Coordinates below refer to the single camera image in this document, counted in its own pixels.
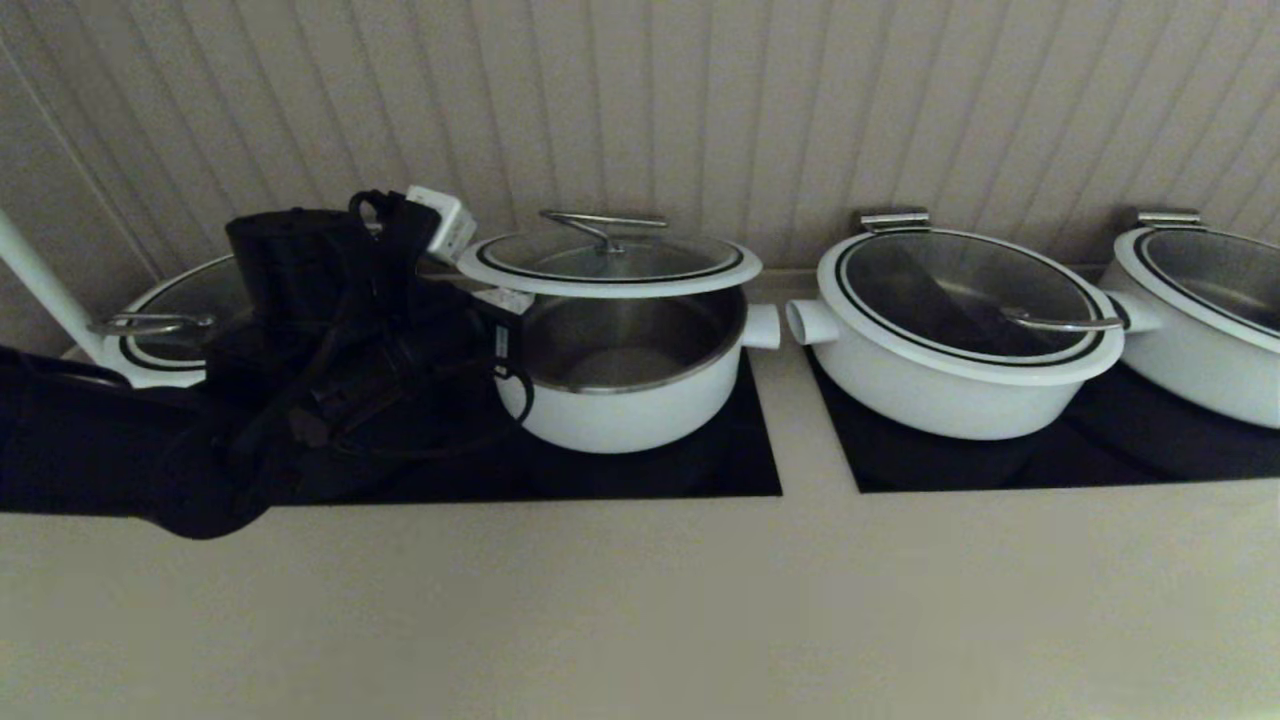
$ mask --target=beadboard wall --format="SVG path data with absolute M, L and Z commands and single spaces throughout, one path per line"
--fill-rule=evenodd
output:
M 83 186 L 0 202 L 124 295 L 236 215 L 411 181 L 486 233 L 662 211 L 776 268 L 886 204 L 1069 263 L 1130 204 L 1280 237 L 1262 0 L 0 0 L 0 27 L 47 123 L 26 172 Z

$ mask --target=white plug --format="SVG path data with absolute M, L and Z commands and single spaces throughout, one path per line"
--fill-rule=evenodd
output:
M 452 195 L 411 184 L 404 197 L 440 214 L 440 227 L 426 243 L 426 254 L 451 268 L 454 266 L 462 250 L 476 233 L 475 218 L 462 206 L 462 201 Z

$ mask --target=white pole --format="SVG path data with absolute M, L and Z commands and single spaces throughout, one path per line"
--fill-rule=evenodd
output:
M 49 310 L 67 334 L 72 336 L 76 345 L 81 346 L 91 360 L 105 366 L 102 337 L 88 332 L 90 316 L 84 306 L 68 292 L 67 286 L 58 279 L 45 259 L 27 243 L 4 210 L 0 210 L 0 259 L 4 259 L 9 269 L 18 275 L 45 310 Z

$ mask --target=metal lid handle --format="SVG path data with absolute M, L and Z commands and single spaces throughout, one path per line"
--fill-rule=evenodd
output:
M 1021 307 L 1001 307 L 1000 313 L 1006 320 L 1032 331 L 1048 331 L 1053 333 L 1092 333 L 1097 331 L 1114 331 L 1124 328 L 1123 318 L 1102 318 L 1098 320 L 1048 320 L 1044 318 L 1032 318 L 1030 313 Z
M 662 215 L 609 215 L 604 213 L 568 213 L 564 210 L 539 210 L 539 215 L 548 220 L 568 225 L 576 231 L 582 231 L 591 237 L 599 238 L 604 252 L 622 252 L 622 247 L 613 242 L 609 233 L 595 225 L 621 225 L 630 228 L 664 228 L 667 218 Z
M 183 315 L 179 313 L 116 313 L 101 323 L 90 323 L 88 331 L 116 337 L 145 337 L 166 334 L 187 327 L 209 328 L 218 322 L 210 313 Z
M 854 213 L 854 233 L 919 231 L 929 227 L 924 208 L 874 208 Z
M 1203 224 L 1199 210 L 1181 208 L 1132 208 L 1128 211 L 1129 227 L 1198 227 Z

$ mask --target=white pot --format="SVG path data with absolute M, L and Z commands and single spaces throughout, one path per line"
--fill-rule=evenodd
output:
M 707 424 L 724 406 L 737 382 L 742 347 L 776 350 L 781 334 L 777 307 L 750 305 L 742 331 L 719 357 L 672 382 L 589 393 L 558 389 L 535 379 L 534 407 L 525 429 L 582 452 L 637 452 L 675 442 Z M 524 410 L 525 389 L 518 380 L 498 380 L 498 392 L 512 415 Z
M 164 281 L 131 302 L 124 311 L 156 311 L 155 307 L 172 293 L 186 292 L 191 295 L 192 284 L 198 287 L 197 297 L 200 300 L 192 300 L 188 306 L 183 306 L 186 313 L 218 310 L 216 314 L 223 315 L 219 322 L 228 323 L 237 311 L 248 313 L 251 310 L 248 296 L 244 293 L 236 268 L 236 259 L 232 255 L 225 255 Z M 173 310 L 161 305 L 160 311 Z M 119 370 L 136 388 L 191 387 L 205 379 L 204 359 L 165 357 L 156 352 L 155 345 L 148 346 L 145 337 L 122 337 L 119 334 L 105 336 L 102 338 L 102 351 L 105 352 L 102 364 Z
M 741 290 L 763 268 L 746 247 L 660 232 L 666 220 L 652 215 L 541 215 L 568 228 L 433 252 L 471 279 L 538 297 L 507 307 L 524 316 L 521 361 L 535 386 L 524 427 L 534 436 L 599 454 L 673 442 L 724 406 L 742 347 L 778 347 L 777 309 L 748 306 Z M 672 323 L 655 310 L 678 305 L 701 305 L 717 322 Z M 520 382 L 499 379 L 498 391 L 520 416 Z
M 943 234 L 995 243 L 1021 254 L 1019 263 L 1029 256 L 1088 297 L 1094 318 L 1115 316 L 1102 292 L 1047 258 L 993 238 Z M 873 237 L 869 232 L 832 247 L 818 266 L 820 299 L 794 300 L 786 313 L 796 341 L 813 346 L 831 379 L 881 415 L 961 439 L 1019 437 L 1053 421 L 1084 380 L 1120 357 L 1124 336 L 1119 328 L 1079 333 L 1078 342 L 1053 355 L 1006 359 L 948 348 L 895 327 L 867 305 L 855 305 L 837 278 L 846 251 Z
M 1202 242 L 1244 243 L 1239 249 L 1260 258 L 1280 254 L 1257 241 L 1204 228 L 1147 227 L 1121 234 L 1115 242 L 1116 258 L 1100 284 L 1134 320 L 1124 363 L 1202 407 L 1280 428 L 1280 334 L 1233 316 L 1162 273 L 1143 246 L 1162 231 L 1207 233 Z M 1188 234 L 1180 241 L 1198 240 Z M 1229 273 L 1249 270 L 1240 266 Z

